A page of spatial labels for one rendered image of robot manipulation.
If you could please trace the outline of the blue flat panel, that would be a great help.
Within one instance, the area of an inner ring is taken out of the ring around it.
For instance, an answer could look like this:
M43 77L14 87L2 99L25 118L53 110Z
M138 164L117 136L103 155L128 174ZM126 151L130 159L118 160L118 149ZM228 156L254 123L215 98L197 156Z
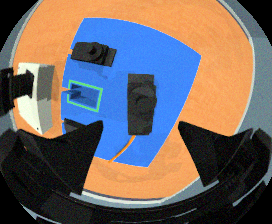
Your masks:
M127 133L128 73L152 73L157 104L152 133L135 136L113 160L149 167L191 92L201 55L189 45L127 20L84 18L63 73L60 115L64 133L103 120L95 157L112 160L131 140ZM68 91L69 89L69 91Z

